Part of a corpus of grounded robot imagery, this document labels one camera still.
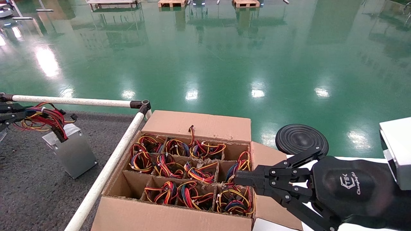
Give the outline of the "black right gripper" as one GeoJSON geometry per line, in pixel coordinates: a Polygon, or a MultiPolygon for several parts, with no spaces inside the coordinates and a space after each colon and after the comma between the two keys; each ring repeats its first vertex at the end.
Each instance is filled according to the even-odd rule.
{"type": "Polygon", "coordinates": [[[387,164],[365,160],[340,160],[327,156],[311,172],[314,190],[286,189],[256,184],[255,193],[274,199],[314,231],[337,231],[340,223],[368,228],[397,228],[397,184],[387,164]],[[311,203],[314,210],[306,206],[311,203]]]}

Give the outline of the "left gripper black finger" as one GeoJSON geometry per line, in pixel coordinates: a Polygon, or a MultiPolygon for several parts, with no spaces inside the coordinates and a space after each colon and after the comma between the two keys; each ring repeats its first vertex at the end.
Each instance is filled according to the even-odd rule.
{"type": "Polygon", "coordinates": [[[0,104],[0,114],[16,114],[20,112],[25,112],[28,108],[32,106],[22,106],[18,103],[1,103],[0,104]]]}
{"type": "Polygon", "coordinates": [[[5,130],[10,124],[22,121],[25,114],[6,114],[0,116],[0,131],[5,130]]]}

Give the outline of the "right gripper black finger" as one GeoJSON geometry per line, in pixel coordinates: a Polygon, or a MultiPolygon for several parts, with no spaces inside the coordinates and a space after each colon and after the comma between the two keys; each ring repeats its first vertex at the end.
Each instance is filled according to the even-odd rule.
{"type": "Polygon", "coordinates": [[[325,156],[326,153],[320,147],[313,146],[273,166],[258,165],[253,171],[238,170],[234,174],[234,183],[237,185],[263,185],[273,180],[302,183],[309,179],[310,171],[298,170],[298,168],[311,161],[319,161],[325,156]]]}

